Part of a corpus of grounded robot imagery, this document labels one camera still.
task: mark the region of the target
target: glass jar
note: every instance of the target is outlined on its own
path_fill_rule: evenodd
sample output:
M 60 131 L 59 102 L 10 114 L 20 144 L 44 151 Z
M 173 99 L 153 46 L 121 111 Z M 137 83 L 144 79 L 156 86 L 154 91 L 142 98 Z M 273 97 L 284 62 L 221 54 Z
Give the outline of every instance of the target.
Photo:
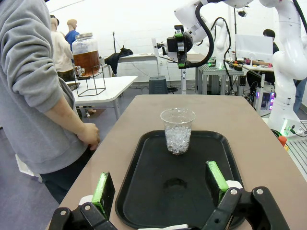
M 92 33 L 76 35 L 72 43 L 72 53 L 75 66 L 84 68 L 83 77 L 91 77 L 99 71 L 98 42 Z

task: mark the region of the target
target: tan tabletop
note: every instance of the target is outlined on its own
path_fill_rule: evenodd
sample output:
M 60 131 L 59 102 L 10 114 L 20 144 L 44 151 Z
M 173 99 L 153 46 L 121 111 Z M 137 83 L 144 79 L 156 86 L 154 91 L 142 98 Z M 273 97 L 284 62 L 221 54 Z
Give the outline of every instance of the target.
M 215 131 L 228 139 L 247 191 L 268 187 L 290 229 L 307 229 L 307 183 L 267 125 L 241 97 L 137 96 L 88 162 L 61 207 L 74 210 L 81 197 L 93 194 L 101 172 L 111 172 L 116 198 L 140 137 L 163 129 L 160 113 L 176 107 L 196 113 L 193 130 Z M 114 206 L 110 220 L 119 230 L 131 229 L 119 220 Z M 251 227 L 245 222 L 238 229 Z

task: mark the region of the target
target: jar lid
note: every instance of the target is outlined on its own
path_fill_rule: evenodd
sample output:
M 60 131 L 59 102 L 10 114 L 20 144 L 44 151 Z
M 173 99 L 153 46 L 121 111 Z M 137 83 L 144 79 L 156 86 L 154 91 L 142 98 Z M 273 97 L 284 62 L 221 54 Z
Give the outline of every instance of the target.
M 93 33 L 78 34 L 75 36 L 76 39 L 86 38 L 86 37 L 93 37 Z

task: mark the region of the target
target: gray hoodie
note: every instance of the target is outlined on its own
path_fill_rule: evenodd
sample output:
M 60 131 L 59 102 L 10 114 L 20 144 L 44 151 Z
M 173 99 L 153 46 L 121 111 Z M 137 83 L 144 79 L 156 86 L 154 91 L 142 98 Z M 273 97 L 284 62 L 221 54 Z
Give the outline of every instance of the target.
M 43 114 L 63 94 L 74 108 L 73 95 L 59 80 L 52 54 L 50 16 L 44 1 L 2 0 L 0 124 L 15 153 L 34 173 L 63 169 L 87 148 L 75 134 Z

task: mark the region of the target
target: robotic arm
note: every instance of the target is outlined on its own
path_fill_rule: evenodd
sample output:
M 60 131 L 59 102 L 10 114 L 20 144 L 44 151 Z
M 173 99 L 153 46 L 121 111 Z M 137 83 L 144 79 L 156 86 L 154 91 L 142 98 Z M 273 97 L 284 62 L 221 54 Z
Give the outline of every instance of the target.
M 174 37 L 168 38 L 166 51 L 172 60 L 178 60 L 180 69 L 200 67 L 208 62 L 214 51 L 214 40 L 208 22 L 200 14 L 202 6 L 208 3 L 224 2 L 234 8 L 242 8 L 253 0 L 195 0 L 175 10 L 175 16 L 186 28 L 178 29 Z M 305 56 L 301 38 L 301 18 L 296 0 L 260 0 L 265 7 L 275 7 L 280 18 L 281 42 L 285 51 L 273 56 L 276 79 L 274 107 L 268 125 L 284 136 L 300 134 L 300 119 L 293 112 L 296 87 L 293 79 L 303 80 L 307 76 L 307 57 Z M 187 52 L 193 43 L 209 38 L 209 52 L 206 58 L 198 63 L 187 61 Z
M 178 60 L 178 67 L 180 69 L 202 66 L 211 58 L 214 51 L 214 40 L 210 32 L 212 24 L 204 19 L 200 10 L 202 6 L 208 3 L 219 3 L 221 1 L 235 8 L 242 8 L 253 0 L 194 0 L 175 10 L 175 16 L 186 28 L 186 31 L 179 26 L 175 26 L 175 35 L 168 38 L 167 42 L 165 42 L 166 50 L 164 55 L 168 55 L 173 61 Z M 206 58 L 198 63 L 187 61 L 187 52 L 192 49 L 193 43 L 200 42 L 206 37 L 209 37 L 210 44 Z

